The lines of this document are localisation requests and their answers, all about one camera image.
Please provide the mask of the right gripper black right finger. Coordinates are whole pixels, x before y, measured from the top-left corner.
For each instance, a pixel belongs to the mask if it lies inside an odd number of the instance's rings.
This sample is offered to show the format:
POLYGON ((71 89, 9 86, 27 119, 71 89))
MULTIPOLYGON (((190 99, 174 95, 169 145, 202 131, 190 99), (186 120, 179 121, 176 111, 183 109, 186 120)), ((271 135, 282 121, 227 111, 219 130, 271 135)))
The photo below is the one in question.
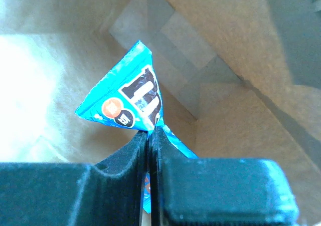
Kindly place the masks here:
POLYGON ((149 141, 152 225, 296 225, 279 165, 264 158, 187 158, 157 127, 149 141))

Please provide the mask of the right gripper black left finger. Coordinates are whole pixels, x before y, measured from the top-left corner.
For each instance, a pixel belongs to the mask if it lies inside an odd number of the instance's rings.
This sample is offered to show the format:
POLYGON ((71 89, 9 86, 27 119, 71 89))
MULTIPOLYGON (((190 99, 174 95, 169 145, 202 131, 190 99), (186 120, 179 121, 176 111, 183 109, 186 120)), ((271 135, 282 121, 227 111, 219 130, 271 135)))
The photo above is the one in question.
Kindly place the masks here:
POLYGON ((147 133, 92 163, 1 163, 1 225, 140 225, 147 133))

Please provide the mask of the blue candy packet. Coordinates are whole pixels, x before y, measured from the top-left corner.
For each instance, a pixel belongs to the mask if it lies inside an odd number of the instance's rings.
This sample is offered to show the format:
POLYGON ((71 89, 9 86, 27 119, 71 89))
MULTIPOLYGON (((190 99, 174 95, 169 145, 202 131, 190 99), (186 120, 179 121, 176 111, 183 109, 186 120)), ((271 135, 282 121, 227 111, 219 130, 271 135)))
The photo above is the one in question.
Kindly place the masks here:
POLYGON ((159 126, 184 156, 197 158, 164 122, 163 99, 153 68, 152 51, 142 41, 137 41, 90 90, 75 113, 107 126, 145 131, 148 136, 159 126))

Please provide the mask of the brown paper bag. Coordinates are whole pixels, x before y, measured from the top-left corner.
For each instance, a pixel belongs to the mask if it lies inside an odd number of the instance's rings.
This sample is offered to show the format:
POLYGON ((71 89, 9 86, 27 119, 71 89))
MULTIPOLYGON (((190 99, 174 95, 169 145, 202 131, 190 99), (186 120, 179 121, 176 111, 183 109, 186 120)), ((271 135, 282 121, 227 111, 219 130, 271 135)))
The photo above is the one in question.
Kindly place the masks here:
POLYGON ((320 14, 311 0, 1 0, 1 161, 97 163, 134 130, 76 116, 137 41, 165 122, 202 157, 284 169, 320 224, 320 14))

